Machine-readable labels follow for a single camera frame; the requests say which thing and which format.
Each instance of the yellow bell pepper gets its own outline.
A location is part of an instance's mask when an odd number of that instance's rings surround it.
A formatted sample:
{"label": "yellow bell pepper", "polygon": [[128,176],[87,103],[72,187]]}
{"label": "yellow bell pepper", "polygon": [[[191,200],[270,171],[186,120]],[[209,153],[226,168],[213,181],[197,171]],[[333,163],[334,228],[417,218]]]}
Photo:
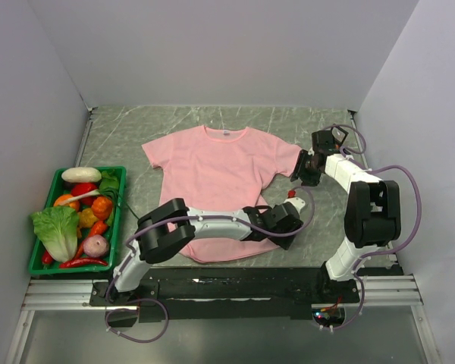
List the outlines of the yellow bell pepper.
{"label": "yellow bell pepper", "polygon": [[89,207],[79,212],[79,228],[91,228],[99,219],[93,214],[93,210]]}

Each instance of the gray marble surface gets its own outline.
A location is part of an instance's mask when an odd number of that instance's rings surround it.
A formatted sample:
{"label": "gray marble surface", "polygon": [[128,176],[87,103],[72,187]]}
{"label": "gray marble surface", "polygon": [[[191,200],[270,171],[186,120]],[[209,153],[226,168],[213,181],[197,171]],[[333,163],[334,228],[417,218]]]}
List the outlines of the gray marble surface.
{"label": "gray marble surface", "polygon": [[[309,149],[312,145],[312,132],[331,124],[350,124],[350,116],[343,110],[246,106],[102,106],[93,111],[92,120],[93,125],[80,165],[123,165],[127,169],[127,201],[138,216],[157,207],[160,198],[162,170],[151,168],[141,148],[142,144],[150,140],[202,124],[229,130],[249,126]],[[356,146],[356,138],[352,133],[347,145]],[[262,195],[271,205],[281,203],[292,186],[288,178],[277,176]],[[297,235],[288,251],[276,249],[232,262],[201,266],[319,267],[335,253],[344,237],[347,195],[342,187],[326,176],[322,176],[321,183],[312,191],[315,197],[314,221]],[[309,208],[302,213],[302,219],[308,215]],[[123,211],[122,225],[123,241],[137,228],[135,218],[126,209]],[[177,254],[161,265],[171,267],[200,264]],[[389,266],[391,262],[387,257],[378,257],[367,265]]]}

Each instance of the orange tomato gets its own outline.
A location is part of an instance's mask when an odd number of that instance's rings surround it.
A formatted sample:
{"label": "orange tomato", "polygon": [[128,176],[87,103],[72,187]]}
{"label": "orange tomato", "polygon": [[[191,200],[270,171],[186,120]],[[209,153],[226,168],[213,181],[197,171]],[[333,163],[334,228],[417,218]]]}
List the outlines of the orange tomato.
{"label": "orange tomato", "polygon": [[[55,200],[55,202],[54,202],[54,207],[59,206],[59,203],[61,203],[65,199],[70,199],[71,197],[73,197],[73,195],[70,195],[70,194],[59,196],[58,199]],[[79,201],[73,201],[73,202],[68,203],[67,205],[69,207],[72,207],[76,211],[79,211],[79,209],[81,207],[81,205],[79,204]]]}

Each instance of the green basket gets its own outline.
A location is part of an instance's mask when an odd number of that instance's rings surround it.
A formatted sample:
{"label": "green basket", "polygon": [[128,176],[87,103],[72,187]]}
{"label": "green basket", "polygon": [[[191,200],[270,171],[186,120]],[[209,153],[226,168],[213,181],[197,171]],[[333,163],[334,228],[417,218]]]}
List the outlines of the green basket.
{"label": "green basket", "polygon": [[[66,190],[64,188],[64,181],[61,178],[62,172],[64,172],[67,168],[58,169],[54,174],[54,180],[52,181],[51,189],[49,191],[49,196],[47,197],[47,202],[45,203],[45,207],[50,207],[54,205],[54,201],[61,195],[65,193],[69,193],[70,190]],[[115,170],[115,176],[120,181],[120,189],[119,193],[121,196],[124,196],[124,188],[125,183],[127,180],[127,170],[123,166],[117,167],[96,167],[96,169],[100,172]],[[118,203],[121,206],[122,200],[121,198],[118,199]],[[44,267],[42,264],[42,254],[46,250],[42,241],[39,238],[36,239],[36,245],[32,251],[32,257],[30,258],[29,264],[29,272],[31,275],[59,275],[64,273],[85,273],[85,272],[95,272],[95,271],[108,271],[115,265],[115,258],[117,256],[117,252],[119,249],[118,246],[118,234],[120,233],[120,221],[121,221],[121,207],[117,207],[115,209],[115,219],[113,221],[113,225],[110,227],[112,229],[111,232],[111,239],[109,240],[110,243],[110,252],[109,255],[104,257],[103,259],[108,263],[108,265],[85,265],[83,267],[77,268],[59,268],[59,262],[53,262],[48,267]],[[83,236],[86,237],[89,231],[87,229],[83,229]]]}

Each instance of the basket of vegetables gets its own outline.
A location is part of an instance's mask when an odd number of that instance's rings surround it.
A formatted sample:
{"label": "basket of vegetables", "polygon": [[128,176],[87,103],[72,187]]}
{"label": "basket of vegetables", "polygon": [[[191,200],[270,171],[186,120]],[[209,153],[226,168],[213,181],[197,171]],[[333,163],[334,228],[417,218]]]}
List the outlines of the basket of vegetables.
{"label": "basket of vegetables", "polygon": [[55,172],[45,208],[34,212],[32,275],[107,271],[115,264],[124,167]]}

